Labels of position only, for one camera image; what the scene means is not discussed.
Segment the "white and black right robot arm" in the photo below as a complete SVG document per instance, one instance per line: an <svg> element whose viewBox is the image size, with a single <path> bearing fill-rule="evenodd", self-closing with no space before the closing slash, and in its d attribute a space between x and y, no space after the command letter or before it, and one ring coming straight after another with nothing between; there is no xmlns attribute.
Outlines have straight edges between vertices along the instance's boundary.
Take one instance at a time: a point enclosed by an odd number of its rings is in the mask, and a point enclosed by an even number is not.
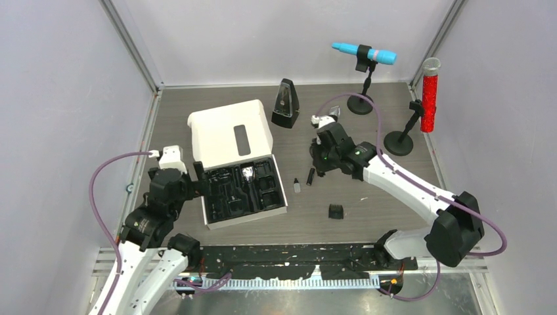
<svg viewBox="0 0 557 315"><path fill-rule="evenodd" d="M483 223L477 217L478 201L473 195L440 189L397 165L375 145L355 144L330 117L314 127L317 136L310 145L310 155L318 176L338 169L387 192L428 224L425 229L384 234L374 253L381 268L392 269L410 257L433 257L445 266L456 267L484 236Z"/></svg>

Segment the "small black cylinder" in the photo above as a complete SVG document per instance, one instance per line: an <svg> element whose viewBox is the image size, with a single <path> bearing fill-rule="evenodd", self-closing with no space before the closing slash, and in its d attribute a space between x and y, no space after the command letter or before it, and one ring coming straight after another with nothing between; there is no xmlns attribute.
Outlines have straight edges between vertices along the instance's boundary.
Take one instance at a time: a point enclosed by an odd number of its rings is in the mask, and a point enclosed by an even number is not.
<svg viewBox="0 0 557 315"><path fill-rule="evenodd" d="M306 180L306 185L308 185L308 186L312 185L313 179L314 179L314 176L315 176L315 171L316 170L315 170L314 167L310 168L310 170L308 172L307 180Z"/></svg>

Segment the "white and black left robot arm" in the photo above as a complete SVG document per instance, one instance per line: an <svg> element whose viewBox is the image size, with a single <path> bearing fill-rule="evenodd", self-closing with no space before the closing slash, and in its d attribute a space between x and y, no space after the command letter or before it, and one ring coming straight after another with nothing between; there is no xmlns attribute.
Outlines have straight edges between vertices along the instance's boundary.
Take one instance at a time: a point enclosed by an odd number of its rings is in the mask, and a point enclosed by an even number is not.
<svg viewBox="0 0 557 315"><path fill-rule="evenodd" d="M173 230L183 204L200 196L197 182L191 180L182 161L160 161L148 173L149 191L124 221L116 262L91 314L150 314L180 273L200 266L200 242L176 234L170 237L158 264L146 272Z"/></svg>

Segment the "white box with black tray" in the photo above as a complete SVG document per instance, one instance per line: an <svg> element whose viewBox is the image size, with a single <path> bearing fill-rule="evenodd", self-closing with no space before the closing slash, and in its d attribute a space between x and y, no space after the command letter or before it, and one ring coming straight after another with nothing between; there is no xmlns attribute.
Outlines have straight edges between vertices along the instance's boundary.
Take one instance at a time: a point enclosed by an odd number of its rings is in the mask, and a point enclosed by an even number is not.
<svg viewBox="0 0 557 315"><path fill-rule="evenodd" d="M192 154L203 166L202 197L210 230L285 214L288 202L272 153L263 103L249 100L193 112Z"/></svg>

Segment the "black clipper comb guard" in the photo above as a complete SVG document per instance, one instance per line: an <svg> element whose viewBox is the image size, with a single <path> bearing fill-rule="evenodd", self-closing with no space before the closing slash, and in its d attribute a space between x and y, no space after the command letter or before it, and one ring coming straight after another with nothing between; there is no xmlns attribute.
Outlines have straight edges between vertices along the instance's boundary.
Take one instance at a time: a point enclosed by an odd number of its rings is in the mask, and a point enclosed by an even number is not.
<svg viewBox="0 0 557 315"><path fill-rule="evenodd" d="M342 220L344 219L344 207L340 204L330 204L328 207L328 218Z"/></svg>

